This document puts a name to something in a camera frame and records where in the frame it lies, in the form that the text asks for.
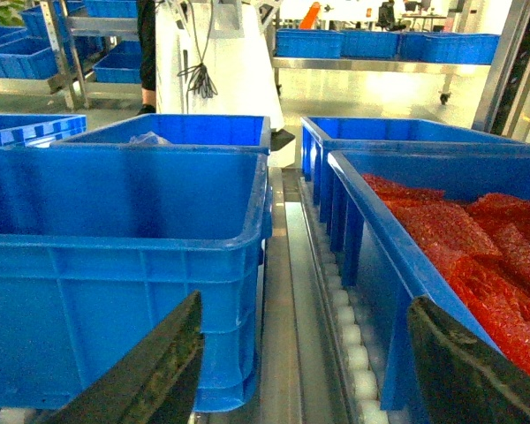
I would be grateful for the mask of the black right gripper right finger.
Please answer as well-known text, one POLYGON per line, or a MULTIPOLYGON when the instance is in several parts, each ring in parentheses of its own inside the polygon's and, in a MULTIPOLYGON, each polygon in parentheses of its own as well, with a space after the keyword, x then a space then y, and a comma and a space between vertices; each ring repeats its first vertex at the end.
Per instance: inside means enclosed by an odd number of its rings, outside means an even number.
POLYGON ((432 423, 530 423, 530 376, 427 297, 407 309, 423 405, 432 423))

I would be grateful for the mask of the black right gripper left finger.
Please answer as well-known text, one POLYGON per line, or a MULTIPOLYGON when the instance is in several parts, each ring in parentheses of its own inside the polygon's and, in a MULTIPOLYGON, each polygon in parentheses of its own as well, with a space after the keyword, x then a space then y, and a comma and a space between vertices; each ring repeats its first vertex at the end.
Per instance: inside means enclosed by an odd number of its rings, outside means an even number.
POLYGON ((201 293, 194 291, 47 423, 187 423, 201 374, 201 293))

